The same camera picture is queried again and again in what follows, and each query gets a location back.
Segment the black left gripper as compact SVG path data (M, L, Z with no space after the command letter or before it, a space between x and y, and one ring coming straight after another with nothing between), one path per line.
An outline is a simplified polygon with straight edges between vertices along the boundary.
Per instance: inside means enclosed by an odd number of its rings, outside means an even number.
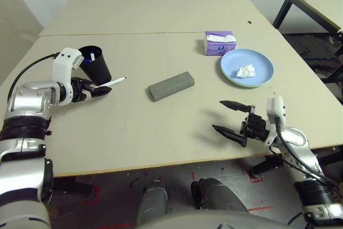
M71 85L73 89L72 102L81 102L87 98L86 94L83 93L83 87L84 90L89 91L92 98L107 95L112 90L108 86L94 87L92 81L79 77L72 77Z

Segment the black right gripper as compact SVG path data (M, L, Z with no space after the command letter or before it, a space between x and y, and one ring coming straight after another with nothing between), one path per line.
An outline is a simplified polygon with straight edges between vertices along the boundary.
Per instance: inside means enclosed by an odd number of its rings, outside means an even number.
M261 116L255 114L255 106L244 105L236 101L223 100L220 101L225 107L248 113L248 116L241 123L240 134L236 134L233 130L230 130L226 127L212 125L212 127L222 136L228 138L234 142L239 143L242 147L246 147L247 139L257 139L261 142L264 142L270 131L266 129L266 121L262 119Z

